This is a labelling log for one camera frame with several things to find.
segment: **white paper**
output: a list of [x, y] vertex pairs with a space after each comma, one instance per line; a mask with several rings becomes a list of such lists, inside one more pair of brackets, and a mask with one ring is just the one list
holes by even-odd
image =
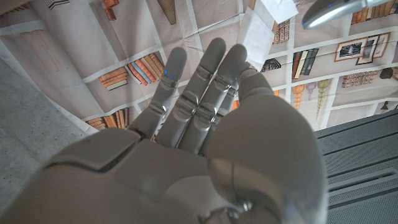
[[237, 43], [245, 46], [248, 51], [247, 61], [257, 70], [261, 70], [266, 61], [274, 39], [270, 27], [250, 8], [246, 9]]
[[265, 5], [278, 24], [299, 13], [293, 0], [282, 0], [280, 4], [278, 4], [276, 0], [259, 0], [259, 2]]

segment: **shelf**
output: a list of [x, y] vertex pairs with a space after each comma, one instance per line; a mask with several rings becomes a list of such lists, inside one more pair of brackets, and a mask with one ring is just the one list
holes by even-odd
[[388, 27], [398, 27], [398, 14], [391, 14], [388, 16], [371, 19], [365, 22], [359, 22], [357, 24], [351, 25], [349, 28], [349, 34], [360, 34], [363, 32], [374, 32], [378, 29], [388, 28]]
[[330, 112], [327, 127], [355, 121], [373, 115], [374, 104], [342, 108]]
[[345, 104], [345, 105], [340, 105], [340, 106], [334, 106], [331, 108], [331, 110], [340, 110], [340, 109], [344, 109], [344, 108], [352, 108], [352, 107], [364, 106], [364, 105], [374, 105], [376, 103], [385, 102], [385, 101], [398, 101], [398, 97], [381, 98], [378, 100], [362, 101], [359, 103], [350, 103], [350, 104]]
[[279, 44], [272, 44], [271, 49], [269, 50], [270, 54], [278, 53], [278, 52], [285, 52], [289, 48], [289, 41], [285, 41]]
[[126, 85], [115, 88], [111, 91], [104, 88], [99, 80], [89, 82], [86, 85], [102, 110], [107, 112], [118, 106], [124, 105], [127, 102], [137, 101], [145, 97], [140, 85], [132, 79], [133, 77], [127, 76]]
[[[387, 105], [388, 110], [382, 110], [381, 108], [384, 106], [384, 102], [386, 101], [388, 101]], [[376, 109], [374, 110], [373, 115], [387, 113], [388, 111], [395, 110], [397, 106], [398, 106], [398, 98], [384, 100], [376, 105]]]
[[381, 58], [375, 58], [373, 63], [368, 63], [364, 65], [355, 65], [357, 59], [349, 59], [342, 60], [339, 62], [334, 62], [335, 59], [335, 50], [338, 44], [335, 45], [327, 45], [324, 47], [320, 47], [313, 67], [309, 75], [301, 75], [298, 79], [293, 79], [292, 82], [295, 85], [303, 84], [304, 80], [322, 80], [326, 78], [334, 78], [342, 75], [350, 75], [352, 73], [357, 72], [367, 72], [371, 70], [379, 70], [387, 67], [394, 67], [396, 65], [390, 64], [392, 58], [395, 54], [395, 46], [396, 41], [394, 41], [395, 35], [398, 35], [398, 32], [392, 32], [390, 41], [387, 45], [387, 49], [384, 52], [384, 56]]
[[373, 100], [377, 101], [386, 97], [398, 97], [398, 80], [395, 78], [381, 79], [379, 78], [379, 74], [377, 74], [370, 84], [343, 88], [341, 87], [342, 83], [343, 77], [340, 77], [333, 107]]

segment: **metal grating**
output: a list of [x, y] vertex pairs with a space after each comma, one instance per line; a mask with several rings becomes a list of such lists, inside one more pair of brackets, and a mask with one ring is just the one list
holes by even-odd
[[333, 126], [333, 127], [330, 127], [330, 128], [325, 128], [325, 129], [322, 129], [322, 130], [319, 130], [319, 131], [315, 131], [314, 134], [316, 135], [316, 137], [318, 139], [321, 139], [321, 138], [324, 138], [324, 137], [329, 136], [331, 134], [336, 134], [336, 133], [339, 133], [339, 132], [342, 132], [342, 131], [345, 131], [345, 130], [349, 130], [349, 129], [355, 128], [355, 127], [363, 125], [363, 124], [367, 124], [367, 123], [370, 123], [370, 122], [377, 122], [378, 120], [383, 119], [383, 118], [387, 118], [389, 116], [397, 117], [398, 116], [398, 111], [392, 110], [392, 111], [389, 111], [389, 112], [384, 113], [384, 114], [374, 115], [374, 116], [370, 116], [370, 117], [367, 117], [367, 118], [358, 119], [356, 121], [352, 121], [352, 122], [349, 122], [349, 123]]
[[398, 169], [398, 159], [393, 159], [391, 161], [382, 162], [380, 164], [376, 164], [376, 165], [366, 167], [366, 168], [363, 168], [360, 170], [337, 175], [335, 177], [330, 177], [328, 179], [328, 184], [335, 184], [337, 182], [341, 182], [341, 181], [352, 179], [352, 178], [359, 177], [362, 175], [370, 174], [372, 172], [376, 172], [376, 171], [383, 170], [383, 169], [390, 168], [390, 167]]
[[382, 181], [382, 179], [378, 180], [378, 182], [379, 182], [378, 184], [369, 185], [368, 183], [365, 183], [365, 184], [361, 184], [363, 187], [361, 187], [359, 189], [350, 190], [350, 191], [344, 192], [342, 194], [330, 196], [329, 197], [329, 206], [336, 205], [338, 203], [348, 202], [350, 200], [354, 200], [354, 199], [361, 198], [361, 197], [364, 197], [367, 195], [376, 194], [379, 192], [383, 192], [383, 191], [398, 187], [397, 176], [395, 176], [395, 179], [392, 179], [392, 180], [388, 180], [388, 181], [384, 181], [384, 182], [380, 182], [380, 181]]
[[329, 177], [398, 157], [398, 134], [323, 156]]
[[322, 153], [329, 154], [397, 133], [398, 118], [390, 116], [378, 122], [364, 124], [353, 129], [332, 134], [331, 136], [319, 139], [318, 142]]
[[398, 192], [331, 209], [327, 224], [397, 224]]

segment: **gray wall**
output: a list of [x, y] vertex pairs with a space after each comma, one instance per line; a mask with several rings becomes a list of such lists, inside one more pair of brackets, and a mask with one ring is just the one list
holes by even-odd
[[52, 155], [85, 136], [0, 60], [0, 213]]

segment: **fingertip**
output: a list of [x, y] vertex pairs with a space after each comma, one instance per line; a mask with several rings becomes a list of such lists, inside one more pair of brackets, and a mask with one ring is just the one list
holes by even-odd
[[181, 47], [174, 48], [170, 53], [163, 75], [173, 80], [178, 80], [181, 77], [186, 61], [186, 51]]
[[246, 67], [246, 57], [248, 53], [241, 44], [234, 45], [225, 56], [223, 62], [218, 68], [218, 73], [229, 77], [231, 82], [239, 78], [243, 68]]
[[225, 54], [226, 44], [221, 38], [213, 39], [207, 47], [200, 65], [211, 73], [214, 73]]

